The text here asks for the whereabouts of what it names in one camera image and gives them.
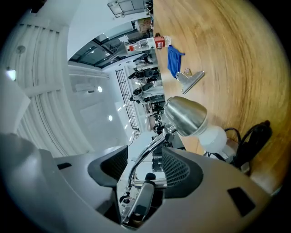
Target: wooden table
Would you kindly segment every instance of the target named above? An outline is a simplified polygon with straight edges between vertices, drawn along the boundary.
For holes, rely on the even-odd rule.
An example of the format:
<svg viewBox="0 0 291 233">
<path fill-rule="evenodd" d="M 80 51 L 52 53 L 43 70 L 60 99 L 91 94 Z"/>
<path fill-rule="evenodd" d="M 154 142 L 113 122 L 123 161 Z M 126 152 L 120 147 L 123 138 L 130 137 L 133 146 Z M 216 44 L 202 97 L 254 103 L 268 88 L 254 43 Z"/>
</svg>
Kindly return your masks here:
<svg viewBox="0 0 291 233">
<path fill-rule="evenodd" d="M 282 184 L 291 152 L 291 75 L 276 35 L 260 13 L 240 0 L 154 0 L 154 33 L 169 35 L 182 57 L 181 71 L 205 76 L 186 95 L 157 50 L 166 99 L 184 96 L 204 105 L 212 124 L 243 136 L 269 120 L 273 135 L 251 161 L 251 178 L 266 191 Z M 236 140 L 234 133 L 228 137 Z M 197 138 L 186 150 L 203 153 Z"/>
</svg>

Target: clear plastic bottle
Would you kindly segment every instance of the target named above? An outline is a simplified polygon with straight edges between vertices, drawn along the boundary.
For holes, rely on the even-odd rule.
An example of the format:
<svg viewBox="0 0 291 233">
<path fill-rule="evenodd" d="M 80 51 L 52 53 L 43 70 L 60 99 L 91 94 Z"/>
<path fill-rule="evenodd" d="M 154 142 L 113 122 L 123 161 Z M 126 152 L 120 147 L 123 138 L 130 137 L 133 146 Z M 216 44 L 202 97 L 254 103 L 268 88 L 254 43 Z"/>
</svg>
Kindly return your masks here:
<svg viewBox="0 0 291 233">
<path fill-rule="evenodd" d="M 147 39 L 142 39 L 133 45 L 129 46 L 130 51 L 146 51 L 150 49 L 160 49 L 169 47 L 171 44 L 171 38 L 169 36 L 157 36 Z"/>
</svg>

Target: recessed light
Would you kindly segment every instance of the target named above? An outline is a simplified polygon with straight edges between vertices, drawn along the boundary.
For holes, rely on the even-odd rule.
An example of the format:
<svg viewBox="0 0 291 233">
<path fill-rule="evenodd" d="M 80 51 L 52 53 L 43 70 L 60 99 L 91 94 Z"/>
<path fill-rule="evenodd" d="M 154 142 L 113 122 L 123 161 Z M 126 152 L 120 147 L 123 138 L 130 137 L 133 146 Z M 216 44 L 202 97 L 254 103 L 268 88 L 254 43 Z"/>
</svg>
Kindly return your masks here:
<svg viewBox="0 0 291 233">
<path fill-rule="evenodd" d="M 9 78 L 12 81 L 15 81 L 15 79 L 16 79 L 16 70 L 6 71 L 6 74 L 9 76 Z"/>
</svg>

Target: metallic lamp shade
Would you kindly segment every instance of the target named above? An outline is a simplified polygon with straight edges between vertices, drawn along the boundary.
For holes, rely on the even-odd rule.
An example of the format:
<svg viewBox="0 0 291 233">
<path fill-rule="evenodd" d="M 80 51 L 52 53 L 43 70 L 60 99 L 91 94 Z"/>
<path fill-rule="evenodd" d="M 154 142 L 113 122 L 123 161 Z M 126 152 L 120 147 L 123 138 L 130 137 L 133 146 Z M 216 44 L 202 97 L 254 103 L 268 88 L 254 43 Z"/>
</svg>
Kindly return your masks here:
<svg viewBox="0 0 291 233">
<path fill-rule="evenodd" d="M 193 135 L 206 119 L 207 110 L 201 104 L 183 97 L 170 97 L 165 106 L 165 115 L 182 136 Z"/>
</svg>

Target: blue fabric pouch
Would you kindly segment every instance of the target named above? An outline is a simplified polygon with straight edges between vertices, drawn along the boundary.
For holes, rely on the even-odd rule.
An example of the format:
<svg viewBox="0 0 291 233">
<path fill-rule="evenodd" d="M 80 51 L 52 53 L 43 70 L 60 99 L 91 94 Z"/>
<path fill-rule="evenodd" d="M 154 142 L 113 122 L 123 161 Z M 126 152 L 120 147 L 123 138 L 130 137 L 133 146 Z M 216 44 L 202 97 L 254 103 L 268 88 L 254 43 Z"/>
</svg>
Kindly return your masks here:
<svg viewBox="0 0 291 233">
<path fill-rule="evenodd" d="M 180 53 L 173 46 L 168 48 L 168 69 L 174 78 L 176 78 L 177 72 L 180 72 L 181 69 L 181 56 L 184 56 L 185 53 Z"/>
</svg>

